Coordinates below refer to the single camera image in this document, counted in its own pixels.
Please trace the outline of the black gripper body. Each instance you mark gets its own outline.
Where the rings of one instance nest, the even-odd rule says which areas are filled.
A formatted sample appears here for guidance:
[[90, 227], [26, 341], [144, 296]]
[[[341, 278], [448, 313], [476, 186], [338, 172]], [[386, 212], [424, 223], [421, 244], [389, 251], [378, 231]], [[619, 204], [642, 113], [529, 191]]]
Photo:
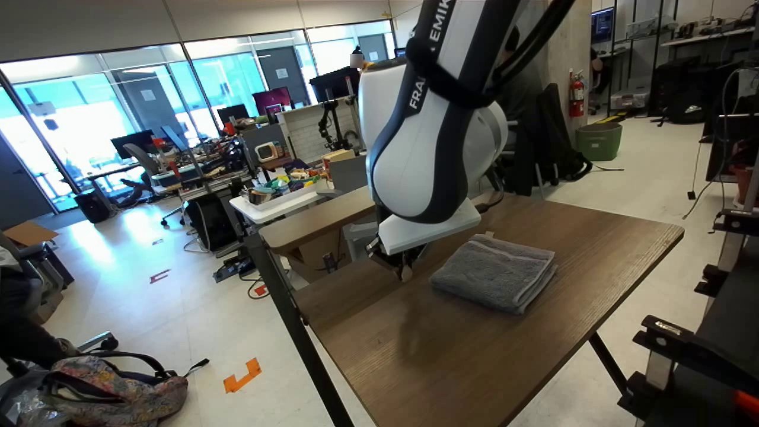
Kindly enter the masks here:
[[392, 270], [401, 282], [408, 282], [412, 278], [415, 264], [424, 256], [428, 246], [412, 246], [401, 253], [389, 253], [380, 237], [373, 237], [367, 244], [367, 256]]

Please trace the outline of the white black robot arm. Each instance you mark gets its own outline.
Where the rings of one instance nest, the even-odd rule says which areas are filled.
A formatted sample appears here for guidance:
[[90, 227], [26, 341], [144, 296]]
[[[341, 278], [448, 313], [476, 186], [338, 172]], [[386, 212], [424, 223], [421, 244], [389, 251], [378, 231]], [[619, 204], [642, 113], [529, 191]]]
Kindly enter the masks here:
[[517, 36], [522, 0], [424, 0], [406, 45], [389, 119], [366, 157], [378, 206], [371, 259], [412, 275], [437, 239], [482, 221], [469, 182], [507, 142], [501, 90], [542, 52], [574, 0], [551, 0], [526, 39]]

